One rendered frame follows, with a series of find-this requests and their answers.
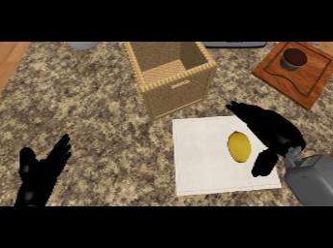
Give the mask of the white placemat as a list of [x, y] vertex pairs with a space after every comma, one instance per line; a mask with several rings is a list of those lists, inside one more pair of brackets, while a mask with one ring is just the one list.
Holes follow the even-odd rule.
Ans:
[[[229, 152], [227, 142], [235, 132], [244, 133], [252, 144], [247, 163], [238, 163]], [[266, 145], [236, 115], [174, 119], [173, 140], [179, 196], [282, 187], [278, 170], [270, 176], [252, 176]]]

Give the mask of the yellow lemon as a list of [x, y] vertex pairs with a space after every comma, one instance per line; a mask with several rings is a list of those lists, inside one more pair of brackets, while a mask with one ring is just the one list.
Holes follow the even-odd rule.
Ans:
[[235, 132], [229, 137], [227, 147], [235, 161], [238, 163], [245, 163], [252, 154], [250, 137], [244, 133]]

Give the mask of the pale grey round object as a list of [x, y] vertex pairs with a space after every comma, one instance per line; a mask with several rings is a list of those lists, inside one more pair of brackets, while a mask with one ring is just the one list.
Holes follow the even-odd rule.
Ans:
[[101, 43], [99, 42], [68, 42], [68, 45], [74, 49], [86, 50], [101, 45]]

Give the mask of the brown wooden cutting board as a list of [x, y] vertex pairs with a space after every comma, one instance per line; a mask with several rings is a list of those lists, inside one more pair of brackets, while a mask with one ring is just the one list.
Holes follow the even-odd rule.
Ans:
[[[298, 48], [308, 63], [294, 72], [280, 65], [288, 48]], [[333, 75], [333, 55], [307, 42], [280, 42], [254, 70], [260, 78], [305, 109], [311, 109]]]

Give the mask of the dark grey flat object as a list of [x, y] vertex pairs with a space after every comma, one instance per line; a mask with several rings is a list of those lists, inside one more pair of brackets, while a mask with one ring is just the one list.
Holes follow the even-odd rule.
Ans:
[[263, 48], [267, 42], [204, 42], [208, 48]]

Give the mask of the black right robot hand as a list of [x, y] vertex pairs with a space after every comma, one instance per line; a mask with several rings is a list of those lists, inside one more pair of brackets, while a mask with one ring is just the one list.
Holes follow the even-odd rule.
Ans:
[[232, 102], [227, 106], [247, 123], [251, 131], [266, 145], [252, 168], [252, 176], [269, 176], [280, 156], [292, 148], [307, 148], [304, 134], [294, 123], [272, 109], [245, 103]]

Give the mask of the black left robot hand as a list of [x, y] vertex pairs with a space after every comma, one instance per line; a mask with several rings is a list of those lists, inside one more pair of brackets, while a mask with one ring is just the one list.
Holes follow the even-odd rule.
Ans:
[[46, 159], [37, 160], [34, 150], [21, 150], [20, 175], [23, 186], [15, 206], [45, 206], [71, 158], [71, 136], [64, 135]]

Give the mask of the chocolate cupcake in grey wrapper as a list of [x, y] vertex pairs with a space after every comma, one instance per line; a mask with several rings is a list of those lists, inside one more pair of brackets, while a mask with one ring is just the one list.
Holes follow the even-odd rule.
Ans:
[[308, 56], [298, 48], [288, 48], [280, 59], [285, 70], [295, 72], [308, 63]]

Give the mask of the tan wicker basket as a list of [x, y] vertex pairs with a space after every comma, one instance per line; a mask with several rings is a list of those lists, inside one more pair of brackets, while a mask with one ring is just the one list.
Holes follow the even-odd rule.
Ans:
[[124, 42], [152, 119], [208, 99], [217, 63], [202, 42]]

